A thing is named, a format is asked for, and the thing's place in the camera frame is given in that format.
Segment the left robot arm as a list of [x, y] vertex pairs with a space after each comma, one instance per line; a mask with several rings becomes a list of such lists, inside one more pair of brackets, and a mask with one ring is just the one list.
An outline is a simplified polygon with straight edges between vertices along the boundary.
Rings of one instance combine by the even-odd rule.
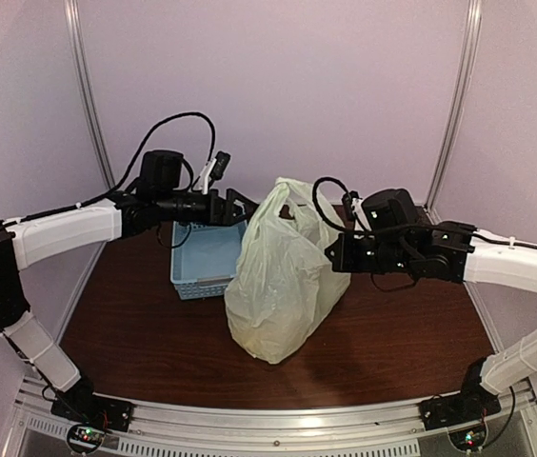
[[81, 423], [94, 421], [101, 404], [92, 381], [32, 313], [22, 286], [28, 268], [78, 248], [127, 239], [166, 222], [230, 227], [248, 220], [257, 203], [235, 189], [220, 192], [230, 156], [218, 152], [200, 178], [181, 186], [191, 167], [180, 152], [156, 149], [142, 159], [136, 178], [88, 202], [22, 218], [0, 218], [0, 335], [45, 380], [57, 403]]

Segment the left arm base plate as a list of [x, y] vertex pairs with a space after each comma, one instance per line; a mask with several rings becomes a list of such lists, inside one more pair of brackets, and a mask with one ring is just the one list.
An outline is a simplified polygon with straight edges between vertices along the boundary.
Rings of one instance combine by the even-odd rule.
[[127, 432], [133, 413], [131, 402], [97, 397], [86, 412], [75, 412], [62, 402], [56, 401], [50, 408], [52, 415], [68, 419], [76, 423], [91, 425], [109, 431]]

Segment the light green plastic bag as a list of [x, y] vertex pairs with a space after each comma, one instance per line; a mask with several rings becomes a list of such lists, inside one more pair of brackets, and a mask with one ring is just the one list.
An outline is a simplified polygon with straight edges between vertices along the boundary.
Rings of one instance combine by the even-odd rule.
[[232, 339], [270, 365], [289, 358], [322, 324], [350, 284], [325, 249], [340, 218], [310, 183], [279, 178], [249, 220], [224, 298]]

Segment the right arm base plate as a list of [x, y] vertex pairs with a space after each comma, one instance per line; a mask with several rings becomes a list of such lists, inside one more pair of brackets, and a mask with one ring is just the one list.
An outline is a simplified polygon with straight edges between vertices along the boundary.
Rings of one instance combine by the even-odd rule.
[[434, 430], [480, 421], [488, 415], [499, 413], [501, 404], [492, 395], [485, 397], [459, 392], [422, 401], [419, 410], [425, 429]]

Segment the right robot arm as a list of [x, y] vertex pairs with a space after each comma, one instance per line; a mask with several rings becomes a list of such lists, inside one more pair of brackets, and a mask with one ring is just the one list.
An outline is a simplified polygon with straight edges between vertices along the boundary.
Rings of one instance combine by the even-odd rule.
[[[350, 227], [341, 227], [326, 250], [333, 270], [375, 278], [401, 273], [421, 280], [503, 289], [516, 298], [537, 298], [537, 244], [506, 238], [474, 225], [431, 224], [418, 214], [405, 189], [362, 197], [347, 190], [342, 204]], [[500, 393], [537, 373], [537, 327], [467, 370], [452, 399], [458, 419], [473, 419]]]

